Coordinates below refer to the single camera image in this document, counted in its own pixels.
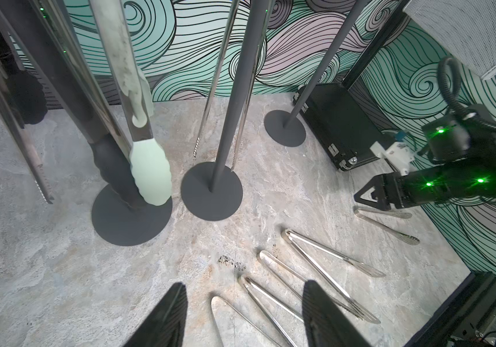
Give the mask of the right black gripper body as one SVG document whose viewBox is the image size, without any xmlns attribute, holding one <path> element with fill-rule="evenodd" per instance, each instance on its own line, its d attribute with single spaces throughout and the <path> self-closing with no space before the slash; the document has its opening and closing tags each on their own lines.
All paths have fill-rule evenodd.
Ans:
<svg viewBox="0 0 496 347">
<path fill-rule="evenodd" d="M 385 191 L 397 208 L 452 199 L 496 198 L 496 168 L 456 162 L 413 171 L 406 176 L 385 176 Z"/>
</svg>

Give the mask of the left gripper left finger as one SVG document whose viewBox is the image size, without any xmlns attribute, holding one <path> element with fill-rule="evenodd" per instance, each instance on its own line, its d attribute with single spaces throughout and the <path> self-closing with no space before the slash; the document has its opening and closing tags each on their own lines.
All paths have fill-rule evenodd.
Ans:
<svg viewBox="0 0 496 347">
<path fill-rule="evenodd" d="M 124 346 L 183 346 L 187 310 L 187 287 L 176 282 Z"/>
</svg>

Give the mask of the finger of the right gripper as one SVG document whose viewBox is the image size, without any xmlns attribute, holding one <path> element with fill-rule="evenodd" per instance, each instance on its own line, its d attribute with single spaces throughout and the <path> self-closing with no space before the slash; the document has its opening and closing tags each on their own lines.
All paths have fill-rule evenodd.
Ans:
<svg viewBox="0 0 496 347">
<path fill-rule="evenodd" d="M 388 194 L 385 188 L 385 174 L 374 176 L 363 188 L 354 194 L 355 202 L 380 211 L 389 210 Z"/>
</svg>

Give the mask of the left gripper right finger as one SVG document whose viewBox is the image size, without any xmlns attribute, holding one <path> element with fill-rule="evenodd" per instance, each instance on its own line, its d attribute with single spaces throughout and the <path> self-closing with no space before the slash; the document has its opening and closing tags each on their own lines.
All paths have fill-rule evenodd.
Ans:
<svg viewBox="0 0 496 347">
<path fill-rule="evenodd" d="M 370 344 L 314 280 L 304 283 L 302 316 L 308 346 L 357 347 Z"/>
</svg>

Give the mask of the clear metal tongs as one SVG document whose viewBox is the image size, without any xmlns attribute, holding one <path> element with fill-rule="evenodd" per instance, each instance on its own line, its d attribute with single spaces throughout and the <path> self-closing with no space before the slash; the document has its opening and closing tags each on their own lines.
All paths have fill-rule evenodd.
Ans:
<svg viewBox="0 0 496 347">
<path fill-rule="evenodd" d="M 420 240 L 417 237 L 405 234 L 390 224 L 384 224 L 385 218 L 408 221 L 412 217 L 411 213 L 400 211 L 380 211 L 372 208 L 366 208 L 365 206 L 354 206 L 353 213 L 357 218 L 378 227 L 382 231 L 385 231 L 405 244 L 411 246 L 420 244 Z"/>
</svg>

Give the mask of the dark utensil rack stand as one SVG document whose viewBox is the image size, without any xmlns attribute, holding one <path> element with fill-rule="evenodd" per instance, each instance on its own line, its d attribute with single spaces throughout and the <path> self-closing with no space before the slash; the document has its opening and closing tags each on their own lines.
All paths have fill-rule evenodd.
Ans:
<svg viewBox="0 0 496 347">
<path fill-rule="evenodd" d="M 187 209 L 205 221 L 222 221 L 235 214 L 242 202 L 239 177 L 226 166 L 245 101 L 252 92 L 261 40 L 268 25 L 272 1 L 251 1 L 247 29 L 236 68 L 232 93 L 223 123 L 216 160 L 193 166 L 181 182 L 181 197 Z"/>
<path fill-rule="evenodd" d="M 304 124 L 297 118 L 302 107 L 310 97 L 316 85 L 320 81 L 322 74 L 327 66 L 336 55 L 344 39 L 348 36 L 350 30 L 355 25 L 362 10 L 367 6 L 369 1 L 358 0 L 355 2 L 352 10 L 347 15 L 343 25 L 330 44 L 327 52 L 322 58 L 310 82 L 303 88 L 302 93 L 297 99 L 294 108 L 290 113 L 283 110 L 274 110 L 265 115 L 264 125 L 268 135 L 278 144 L 286 147 L 298 147 L 304 143 L 307 137 Z"/>
<path fill-rule="evenodd" d="M 87 65 L 63 1 L 0 1 L 0 25 L 15 39 L 86 138 L 107 186 L 91 212 L 95 231 L 111 244 L 154 239 L 171 218 L 141 197 L 130 170 L 130 146 Z"/>
</svg>

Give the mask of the green metal tongs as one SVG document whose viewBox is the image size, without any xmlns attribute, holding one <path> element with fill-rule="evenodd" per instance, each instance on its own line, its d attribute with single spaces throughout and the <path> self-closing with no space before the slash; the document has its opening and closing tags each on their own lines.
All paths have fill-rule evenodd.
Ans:
<svg viewBox="0 0 496 347">
<path fill-rule="evenodd" d="M 91 1 L 90 8 L 131 134 L 132 176 L 145 202 L 162 206 L 171 198 L 171 168 L 150 125 L 154 110 L 148 96 L 149 84 L 135 60 L 123 4 L 121 1 Z"/>
</svg>

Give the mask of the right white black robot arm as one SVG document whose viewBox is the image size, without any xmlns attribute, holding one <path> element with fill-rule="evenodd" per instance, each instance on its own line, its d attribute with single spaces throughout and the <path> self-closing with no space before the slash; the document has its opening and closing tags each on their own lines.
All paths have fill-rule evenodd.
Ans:
<svg viewBox="0 0 496 347">
<path fill-rule="evenodd" d="M 485 106 L 458 101 L 462 78 L 455 58 L 440 60 L 437 81 L 448 111 L 422 126 L 425 146 L 415 153 L 400 141 L 374 143 L 372 153 L 395 171 L 374 176 L 354 195 L 356 202 L 389 211 L 452 199 L 496 201 L 496 122 Z"/>
</svg>

